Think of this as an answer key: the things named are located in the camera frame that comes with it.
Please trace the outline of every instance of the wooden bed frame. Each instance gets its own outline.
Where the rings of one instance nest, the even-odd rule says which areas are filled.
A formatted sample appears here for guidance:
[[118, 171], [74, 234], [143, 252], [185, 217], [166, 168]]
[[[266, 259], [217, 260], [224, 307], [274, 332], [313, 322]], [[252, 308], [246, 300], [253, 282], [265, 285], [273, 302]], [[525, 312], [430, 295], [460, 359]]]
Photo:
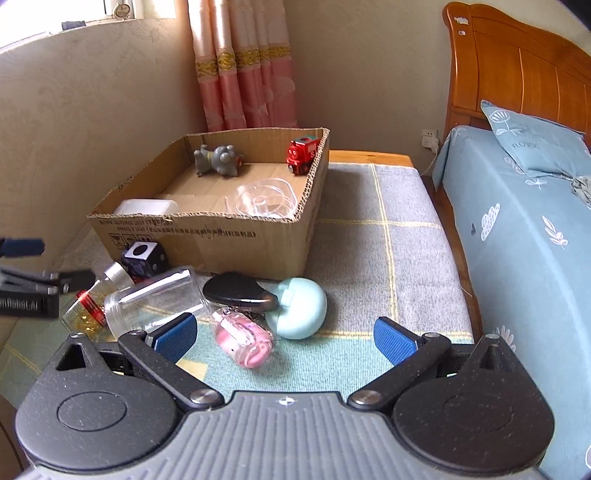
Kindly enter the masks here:
[[[452, 45], [444, 138], [458, 125], [490, 130], [480, 109], [480, 101], [486, 99], [584, 132], [591, 145], [591, 57], [581, 48], [489, 5], [452, 2], [443, 9], [443, 21]], [[443, 188], [432, 199], [454, 253], [478, 340], [482, 323], [453, 208]]]

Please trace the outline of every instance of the power cord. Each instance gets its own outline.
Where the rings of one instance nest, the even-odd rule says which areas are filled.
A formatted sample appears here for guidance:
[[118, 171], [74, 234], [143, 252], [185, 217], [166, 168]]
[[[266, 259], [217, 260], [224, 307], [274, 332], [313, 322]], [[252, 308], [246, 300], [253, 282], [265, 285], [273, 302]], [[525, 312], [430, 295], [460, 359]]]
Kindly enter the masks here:
[[433, 164], [437, 160], [437, 154], [439, 153], [439, 139], [437, 137], [431, 138], [429, 145], [423, 145], [423, 146], [427, 147], [427, 148], [431, 148], [431, 151], [435, 154], [435, 157], [433, 157], [433, 161], [429, 164], [427, 169], [423, 173], [421, 173], [421, 177], [423, 175], [425, 175], [429, 170], [431, 170], [431, 167], [433, 166]]

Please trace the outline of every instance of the blue gripper pad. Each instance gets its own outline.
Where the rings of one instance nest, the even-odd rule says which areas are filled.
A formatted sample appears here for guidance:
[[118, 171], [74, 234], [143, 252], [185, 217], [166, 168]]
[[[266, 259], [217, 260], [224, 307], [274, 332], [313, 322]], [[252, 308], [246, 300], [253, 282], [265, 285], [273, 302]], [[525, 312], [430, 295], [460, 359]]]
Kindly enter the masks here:
[[374, 343], [378, 350], [382, 352], [393, 365], [405, 361], [409, 356], [417, 351], [417, 341], [412, 337], [419, 338], [412, 332], [398, 326], [395, 328], [390, 319], [380, 317], [374, 324]]
[[148, 334], [146, 343], [172, 363], [178, 362], [197, 340], [197, 319], [182, 313]]
[[33, 257], [44, 250], [45, 243], [40, 238], [0, 238], [0, 257]]

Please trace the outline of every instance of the bed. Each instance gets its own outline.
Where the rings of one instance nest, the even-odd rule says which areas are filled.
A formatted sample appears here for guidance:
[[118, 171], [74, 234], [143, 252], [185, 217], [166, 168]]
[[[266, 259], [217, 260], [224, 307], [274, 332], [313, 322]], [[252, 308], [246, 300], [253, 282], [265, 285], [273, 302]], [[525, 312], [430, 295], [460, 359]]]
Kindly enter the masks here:
[[565, 180], [527, 176], [479, 106], [558, 122], [589, 145], [591, 57], [487, 5], [454, 2], [443, 17], [452, 74], [435, 204], [453, 208], [483, 332], [507, 340], [554, 411], [541, 469], [581, 478], [591, 468], [591, 209]]

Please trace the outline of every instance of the cardboard box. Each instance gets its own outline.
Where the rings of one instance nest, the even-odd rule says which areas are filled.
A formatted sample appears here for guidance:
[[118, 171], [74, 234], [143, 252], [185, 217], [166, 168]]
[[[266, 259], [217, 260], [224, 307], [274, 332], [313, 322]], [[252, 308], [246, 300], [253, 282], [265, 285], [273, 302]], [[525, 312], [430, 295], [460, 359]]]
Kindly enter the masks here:
[[[274, 280], [301, 276], [328, 168], [329, 133], [326, 128], [258, 128], [185, 135], [111, 190], [88, 218], [113, 260], [135, 241], [157, 241], [173, 266]], [[308, 175], [296, 177], [288, 171], [285, 156], [290, 140], [305, 135], [322, 140]], [[245, 158], [239, 176], [226, 178], [211, 171], [197, 177], [193, 151], [202, 144], [210, 150], [234, 145]], [[226, 195], [242, 184], [273, 177], [289, 181], [295, 191], [298, 208], [293, 219], [225, 213]], [[175, 200], [182, 213], [112, 214], [121, 201], [132, 198]]]

